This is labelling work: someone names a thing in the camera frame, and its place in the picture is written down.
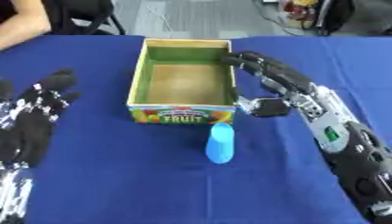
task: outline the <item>paper cup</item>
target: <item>paper cup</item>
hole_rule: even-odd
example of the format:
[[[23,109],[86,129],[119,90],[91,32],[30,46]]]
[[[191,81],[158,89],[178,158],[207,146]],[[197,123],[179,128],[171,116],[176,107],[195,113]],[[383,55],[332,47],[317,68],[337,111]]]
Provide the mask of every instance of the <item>paper cup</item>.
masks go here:
[[[234,155],[235,132],[230,124],[220,122],[211,128],[206,155],[216,164],[225,164]]]

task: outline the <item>gray carpet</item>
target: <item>gray carpet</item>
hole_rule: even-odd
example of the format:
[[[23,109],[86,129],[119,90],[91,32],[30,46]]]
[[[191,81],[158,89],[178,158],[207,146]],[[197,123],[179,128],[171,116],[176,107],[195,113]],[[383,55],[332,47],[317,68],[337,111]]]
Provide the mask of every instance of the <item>gray carpet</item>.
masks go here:
[[[282,29],[260,16],[277,21],[277,4],[257,8],[261,0],[112,0],[129,35],[173,39],[236,39],[253,36],[312,35]],[[357,11],[334,35],[379,32],[392,25],[392,0],[354,0]],[[104,30],[116,33],[113,27]]]
[[[150,38],[235,39],[288,35],[263,19],[253,0],[114,0],[128,34]],[[276,4],[263,13],[276,19]],[[295,34],[302,31],[292,30]]]

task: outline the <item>cable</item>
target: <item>cable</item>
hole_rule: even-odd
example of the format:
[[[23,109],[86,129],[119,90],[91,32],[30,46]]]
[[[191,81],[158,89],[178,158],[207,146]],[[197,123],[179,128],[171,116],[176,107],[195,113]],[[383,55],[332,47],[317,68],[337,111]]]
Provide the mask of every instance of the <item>cable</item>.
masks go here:
[[[146,6],[145,9],[149,12],[151,12],[152,14],[157,15],[159,18],[162,19],[162,21],[164,21],[164,25],[166,25],[167,29],[170,32],[169,35],[169,39],[172,39],[172,34],[174,33],[174,30],[172,29],[172,26],[170,25],[169,21],[167,21],[166,17],[162,14],[157,13],[156,11],[152,10],[150,7]]]
[[[285,32],[285,33],[287,33],[287,34],[289,34],[289,35],[291,35],[291,36],[296,36],[296,37],[307,36],[306,34],[301,35],[301,34],[295,34],[295,33],[292,33],[292,32],[290,32],[290,31],[287,31],[286,28],[287,28],[287,29],[302,30],[302,31],[304,31],[304,30],[303,30],[303,29],[300,29],[300,28],[288,27],[288,26],[285,25],[282,21],[281,21],[281,22],[278,22],[278,21],[276,21],[276,20],[274,20],[274,19],[272,19],[272,18],[270,18],[270,17],[266,17],[266,16],[264,15],[264,12],[263,12],[263,7],[257,2],[257,0],[253,0],[253,3],[254,3],[254,5],[255,5],[255,7],[257,8],[257,11],[258,11],[259,15],[260,15],[263,19],[265,19],[265,20],[267,20],[267,21],[270,21],[270,22],[272,22],[272,23],[278,25],[278,26],[282,29],[283,32]]]

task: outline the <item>chair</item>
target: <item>chair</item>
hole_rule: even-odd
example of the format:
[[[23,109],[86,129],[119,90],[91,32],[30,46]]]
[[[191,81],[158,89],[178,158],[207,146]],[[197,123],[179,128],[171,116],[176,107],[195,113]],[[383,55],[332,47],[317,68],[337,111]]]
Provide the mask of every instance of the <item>chair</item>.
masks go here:
[[[385,30],[381,35],[382,36],[392,36],[392,27]]]
[[[126,32],[114,14],[115,7],[111,0],[62,0],[71,18],[89,21],[87,26],[78,26],[80,35],[112,35],[99,30],[100,25],[109,25],[111,19],[120,35]]]

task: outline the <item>cardboard box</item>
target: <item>cardboard box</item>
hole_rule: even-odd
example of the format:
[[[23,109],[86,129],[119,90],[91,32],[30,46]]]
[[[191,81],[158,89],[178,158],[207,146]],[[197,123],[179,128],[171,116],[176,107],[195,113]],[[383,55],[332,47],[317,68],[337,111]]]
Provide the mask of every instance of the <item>cardboard box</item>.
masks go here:
[[[127,106],[138,123],[231,123],[235,76],[226,40],[147,38]]]

